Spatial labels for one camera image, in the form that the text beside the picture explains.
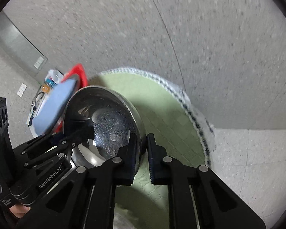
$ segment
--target metal pin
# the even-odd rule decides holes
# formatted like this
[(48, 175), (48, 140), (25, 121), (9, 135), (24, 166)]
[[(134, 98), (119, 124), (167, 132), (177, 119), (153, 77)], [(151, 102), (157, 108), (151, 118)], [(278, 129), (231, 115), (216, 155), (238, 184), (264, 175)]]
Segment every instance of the metal pin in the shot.
[(200, 165), (199, 166), (199, 170), (202, 171), (202, 172), (207, 172), (209, 170), (209, 168), (206, 165)]
[(85, 166), (78, 166), (78, 167), (76, 168), (76, 172), (77, 172), (77, 173), (84, 173), (85, 171), (86, 171)]
[(120, 157), (114, 157), (113, 159), (112, 159), (112, 162), (114, 162), (114, 163), (120, 163), (122, 161), (122, 159), (120, 158)]
[(170, 156), (165, 156), (163, 158), (163, 161), (166, 162), (166, 163), (170, 163), (173, 159), (170, 157)]

